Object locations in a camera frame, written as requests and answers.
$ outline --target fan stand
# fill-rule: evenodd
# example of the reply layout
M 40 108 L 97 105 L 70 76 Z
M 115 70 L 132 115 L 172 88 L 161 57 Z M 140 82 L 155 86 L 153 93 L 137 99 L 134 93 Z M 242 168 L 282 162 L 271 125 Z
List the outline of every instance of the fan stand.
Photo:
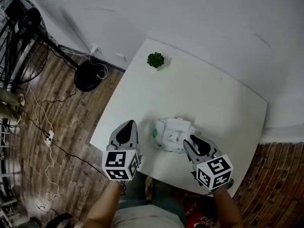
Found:
M 88 60 L 79 65 L 72 58 L 67 56 L 46 35 L 44 35 L 40 29 L 36 31 L 36 34 L 42 38 L 49 46 L 51 46 L 60 56 L 62 56 L 76 68 L 74 83 L 77 89 L 82 92 L 89 92 L 99 86 L 105 75 L 103 65 L 96 64 L 96 60 L 95 63 L 91 63 L 90 60 Z

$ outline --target shoe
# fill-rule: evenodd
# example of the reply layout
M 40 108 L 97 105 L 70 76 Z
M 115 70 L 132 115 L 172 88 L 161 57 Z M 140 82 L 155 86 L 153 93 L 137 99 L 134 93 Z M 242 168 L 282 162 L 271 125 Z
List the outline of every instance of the shoe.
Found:
M 23 94 L 20 94 L 20 95 L 19 95 L 19 98 L 20 98 L 20 105 L 24 106 L 24 105 L 25 105 L 24 95 L 23 95 Z

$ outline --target green succulent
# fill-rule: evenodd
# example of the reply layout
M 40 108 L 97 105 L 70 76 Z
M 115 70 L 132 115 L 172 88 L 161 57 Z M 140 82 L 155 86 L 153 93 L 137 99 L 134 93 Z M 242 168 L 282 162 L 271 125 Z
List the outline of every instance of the green succulent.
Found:
M 162 56 L 161 53 L 151 53 L 148 56 L 148 64 L 154 68 L 159 68 L 161 65 L 163 65 L 165 58 Z

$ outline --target gray shirt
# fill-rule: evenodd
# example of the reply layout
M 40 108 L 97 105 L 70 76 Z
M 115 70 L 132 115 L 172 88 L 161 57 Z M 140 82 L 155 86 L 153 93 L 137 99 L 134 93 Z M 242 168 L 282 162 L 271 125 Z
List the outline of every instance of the gray shirt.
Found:
M 154 205 L 120 209 L 112 221 L 112 228 L 184 228 L 177 215 Z

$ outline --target black round base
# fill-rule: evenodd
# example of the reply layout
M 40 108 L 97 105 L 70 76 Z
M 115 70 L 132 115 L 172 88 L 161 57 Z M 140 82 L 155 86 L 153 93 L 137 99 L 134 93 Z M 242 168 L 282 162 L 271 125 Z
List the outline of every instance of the black round base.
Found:
M 104 66 L 95 60 L 83 62 L 76 70 L 74 83 L 82 92 L 94 90 L 102 81 L 99 77 L 103 78 L 105 75 Z

